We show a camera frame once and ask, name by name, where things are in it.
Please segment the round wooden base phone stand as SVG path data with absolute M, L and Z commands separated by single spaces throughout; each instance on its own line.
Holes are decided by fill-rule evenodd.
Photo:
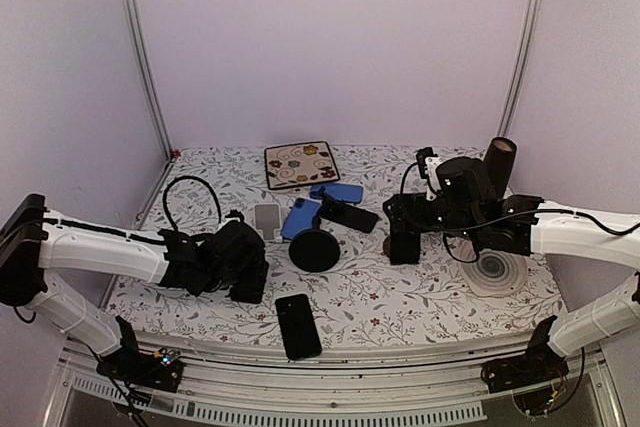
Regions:
M 389 237 L 385 238 L 382 245 L 383 255 L 387 258 L 390 257 L 391 252 L 391 240 Z

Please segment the blue phone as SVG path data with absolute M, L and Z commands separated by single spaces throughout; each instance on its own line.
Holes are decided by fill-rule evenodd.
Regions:
M 316 184 L 312 186 L 309 196 L 314 200 L 322 200 L 323 194 L 339 202 L 359 204 L 363 200 L 364 189 L 362 186 L 342 183 Z
M 283 240 L 291 241 L 299 233 L 313 228 L 313 219 L 321 208 L 314 200 L 297 198 L 281 230 Z

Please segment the square floral ceramic plate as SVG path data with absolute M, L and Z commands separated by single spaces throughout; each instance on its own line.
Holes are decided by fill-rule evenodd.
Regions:
M 263 155 L 267 188 L 272 191 L 340 180 L 337 163 L 326 141 L 267 147 Z

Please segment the round swirl ceramic plate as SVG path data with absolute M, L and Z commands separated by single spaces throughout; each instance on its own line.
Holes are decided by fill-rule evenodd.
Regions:
M 459 246 L 456 257 L 466 285 L 478 297 L 507 297 L 526 282 L 528 268 L 523 256 L 489 249 L 476 254 L 466 242 Z

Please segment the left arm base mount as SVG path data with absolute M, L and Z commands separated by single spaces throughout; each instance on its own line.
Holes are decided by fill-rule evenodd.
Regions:
M 176 393 L 182 380 L 183 362 L 167 349 L 143 353 L 132 326 L 120 316 L 115 320 L 120 328 L 118 349 L 98 356 L 96 372 L 124 383 Z

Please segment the blue phone far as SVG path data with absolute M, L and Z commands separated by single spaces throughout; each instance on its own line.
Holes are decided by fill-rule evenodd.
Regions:
M 316 184 L 312 186 L 309 196 L 314 200 L 322 200 L 323 194 L 339 202 L 359 204 L 363 200 L 364 189 L 362 186 L 342 183 Z

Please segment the black phone front edge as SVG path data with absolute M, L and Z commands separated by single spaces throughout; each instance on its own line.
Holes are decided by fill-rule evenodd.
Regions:
M 319 356 L 322 345 L 307 295 L 278 298 L 275 308 L 287 358 L 298 361 Z

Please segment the aluminium front rail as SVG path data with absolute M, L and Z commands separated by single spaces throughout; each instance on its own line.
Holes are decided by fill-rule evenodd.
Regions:
M 602 349 L 569 360 L 559 410 L 530 417 L 522 396 L 541 384 L 491 392 L 482 365 L 524 350 L 523 334 L 461 342 L 325 348 L 293 362 L 280 347 L 142 333 L 140 347 L 167 346 L 184 372 L 174 393 L 146 390 L 148 425 L 188 426 L 628 426 Z

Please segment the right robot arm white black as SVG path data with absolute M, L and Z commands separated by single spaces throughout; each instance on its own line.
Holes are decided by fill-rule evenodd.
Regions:
M 383 204 L 391 234 L 390 260 L 414 264 L 424 233 L 470 242 L 484 250 L 520 256 L 567 255 L 639 268 L 639 218 L 579 210 L 541 197 L 505 196 L 503 174 L 481 159 L 457 157 L 421 168 L 435 177 L 436 192 L 400 192 Z M 537 383 L 564 358 L 586 345 L 639 323 L 639 276 L 633 274 L 587 305 L 536 328 L 517 374 Z

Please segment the blue phone near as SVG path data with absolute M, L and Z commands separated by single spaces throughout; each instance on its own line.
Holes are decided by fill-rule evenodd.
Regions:
M 297 198 L 281 230 L 283 240 L 291 241 L 299 233 L 313 228 L 313 219 L 321 208 L 314 200 Z

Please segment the black gooseneck round-base phone stand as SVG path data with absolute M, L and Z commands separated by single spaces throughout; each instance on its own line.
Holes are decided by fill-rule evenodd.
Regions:
M 323 194 L 321 207 L 338 202 Z M 320 217 L 319 211 L 313 219 L 313 228 L 299 233 L 289 241 L 288 254 L 293 264 L 307 273 L 322 273 L 332 269 L 340 259 L 341 248 L 337 238 L 323 223 L 330 221 Z

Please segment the black phone on gooseneck stand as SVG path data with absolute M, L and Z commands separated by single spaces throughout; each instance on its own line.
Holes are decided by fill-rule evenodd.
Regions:
M 343 203 L 323 205 L 319 215 L 324 220 L 362 233 L 371 233 L 379 221 L 376 213 Z

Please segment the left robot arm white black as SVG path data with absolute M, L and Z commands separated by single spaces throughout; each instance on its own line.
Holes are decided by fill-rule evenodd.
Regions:
M 102 312 L 59 276 L 62 269 L 124 276 L 198 297 L 228 291 L 235 302 L 261 301 L 265 243 L 238 213 L 212 233 L 133 231 L 50 210 L 29 194 L 1 228 L 1 302 L 49 319 L 88 345 L 128 381 L 148 373 L 130 324 Z

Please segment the aluminium frame post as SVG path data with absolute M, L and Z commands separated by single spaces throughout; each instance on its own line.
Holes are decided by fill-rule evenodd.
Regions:
M 122 3 L 151 123 L 163 157 L 167 162 L 171 162 L 174 158 L 174 149 L 153 78 L 138 2 L 137 0 L 122 0 Z
M 534 43 L 537 21 L 543 0 L 526 0 L 520 40 L 516 51 L 514 67 L 507 89 L 497 135 L 508 137 L 513 125 L 516 110 L 524 84 L 528 61 Z

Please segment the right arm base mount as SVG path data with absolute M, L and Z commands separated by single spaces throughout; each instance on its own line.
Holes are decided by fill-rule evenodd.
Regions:
M 548 345 L 550 330 L 556 315 L 540 322 L 522 354 L 496 358 L 481 367 L 480 378 L 490 393 L 524 388 L 542 382 L 559 380 L 563 384 L 569 373 L 564 357 Z M 524 414 L 538 417 L 551 412 L 559 396 L 559 387 L 550 387 L 542 394 L 521 394 L 514 401 Z

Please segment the right aluminium frame post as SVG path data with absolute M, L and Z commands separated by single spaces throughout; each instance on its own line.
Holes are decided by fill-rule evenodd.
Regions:
M 514 67 L 507 89 L 497 135 L 508 137 L 513 125 L 516 110 L 524 84 L 528 61 L 534 43 L 537 21 L 543 0 L 526 0 L 520 40 L 516 51 Z

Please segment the black wedge phone stand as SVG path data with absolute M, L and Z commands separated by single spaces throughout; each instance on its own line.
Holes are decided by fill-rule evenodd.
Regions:
M 259 305 L 262 303 L 269 263 L 265 251 L 260 249 L 248 261 L 239 280 L 230 288 L 229 298 L 233 302 Z

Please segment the dark brown cylinder cup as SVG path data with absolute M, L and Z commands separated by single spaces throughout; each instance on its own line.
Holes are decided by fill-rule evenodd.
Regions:
M 498 198 L 504 197 L 516 153 L 516 144 L 505 137 L 493 138 L 487 148 L 483 163 Z

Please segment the left aluminium frame post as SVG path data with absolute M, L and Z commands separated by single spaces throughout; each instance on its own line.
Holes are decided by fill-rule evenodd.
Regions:
M 171 162 L 174 158 L 174 149 L 153 78 L 138 2 L 137 0 L 122 0 L 122 3 L 151 123 L 163 157 L 167 162 Z

